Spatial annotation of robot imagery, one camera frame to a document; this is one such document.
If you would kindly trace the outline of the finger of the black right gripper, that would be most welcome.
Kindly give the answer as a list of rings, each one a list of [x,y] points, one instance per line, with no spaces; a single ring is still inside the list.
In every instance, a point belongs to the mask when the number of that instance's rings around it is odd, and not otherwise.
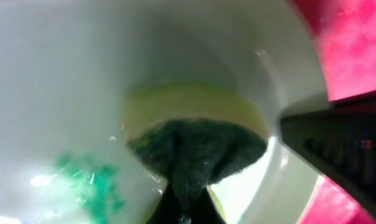
[[[376,219],[376,109],[334,108],[280,121],[282,141]]]

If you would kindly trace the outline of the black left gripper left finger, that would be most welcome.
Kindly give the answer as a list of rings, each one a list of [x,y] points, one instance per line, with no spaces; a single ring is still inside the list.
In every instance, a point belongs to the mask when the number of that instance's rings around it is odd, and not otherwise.
[[[165,191],[146,224],[179,224],[181,205],[175,196],[172,185],[166,185]]]

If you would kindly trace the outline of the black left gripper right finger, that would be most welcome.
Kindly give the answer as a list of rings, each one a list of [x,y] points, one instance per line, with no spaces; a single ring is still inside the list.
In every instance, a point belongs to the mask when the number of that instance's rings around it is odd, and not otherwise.
[[[226,224],[207,189],[190,208],[191,224]]]

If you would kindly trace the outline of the yellow green sponge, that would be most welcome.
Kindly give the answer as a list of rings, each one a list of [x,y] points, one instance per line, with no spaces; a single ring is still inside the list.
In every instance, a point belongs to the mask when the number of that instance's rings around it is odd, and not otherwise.
[[[203,189],[256,163],[270,137],[253,103],[207,85],[134,90],[124,98],[123,118],[128,150],[172,185],[179,223],[191,223],[190,208]]]

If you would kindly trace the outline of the mint green plate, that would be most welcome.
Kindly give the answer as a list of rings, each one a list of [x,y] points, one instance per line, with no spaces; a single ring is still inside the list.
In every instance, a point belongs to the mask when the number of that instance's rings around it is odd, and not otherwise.
[[[266,121],[255,164],[211,186],[227,223],[298,223],[318,173],[281,144],[285,111],[325,108],[287,1],[0,1],[0,223],[145,223],[166,182],[125,148],[125,96],[235,93]]]

